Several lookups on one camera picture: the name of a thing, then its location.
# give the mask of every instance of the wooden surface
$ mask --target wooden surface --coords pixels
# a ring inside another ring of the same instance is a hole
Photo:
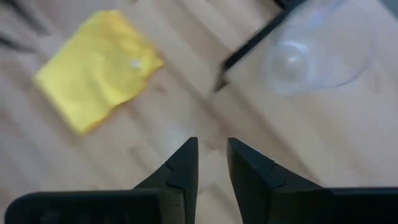
[[[14,198],[38,190],[131,189],[190,136],[199,137],[198,223],[241,222],[226,164],[227,137],[240,138],[318,182],[243,90],[231,85],[215,96],[210,91],[218,64],[277,13],[271,1],[25,3],[52,34],[37,37],[1,9],[1,30],[37,51],[0,52],[1,213]],[[92,12],[115,8],[155,43],[167,63],[139,97],[116,108],[99,128],[80,138],[31,78]]]
[[[371,19],[368,26],[377,40],[375,61],[358,80],[299,96],[275,96],[261,78],[267,40],[229,77],[324,184],[397,186],[398,22],[379,1],[355,3]]]

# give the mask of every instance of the black tongs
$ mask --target black tongs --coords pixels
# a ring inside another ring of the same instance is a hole
[[[39,35],[46,35],[47,31],[44,26],[35,19],[32,14],[26,10],[21,3],[16,0],[0,0],[0,5],[6,6],[13,10],[31,29],[35,30]],[[25,46],[24,44],[18,43],[6,34],[0,31],[0,45],[3,47],[18,51],[18,52],[33,52],[33,49]]]

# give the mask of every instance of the yellow napkin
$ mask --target yellow napkin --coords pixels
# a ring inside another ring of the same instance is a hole
[[[163,65],[154,48],[118,11],[91,16],[35,76],[80,134],[135,96]]]

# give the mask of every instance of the folded yellow fabric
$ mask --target folded yellow fabric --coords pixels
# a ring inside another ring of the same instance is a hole
[[[116,105],[137,96],[163,65],[118,11],[91,16],[35,76],[70,126],[87,133]]]

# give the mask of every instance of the clear plastic cup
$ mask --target clear plastic cup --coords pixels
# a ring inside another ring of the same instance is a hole
[[[374,60],[371,27],[353,0],[308,0],[271,34],[266,84],[289,96],[352,82]]]

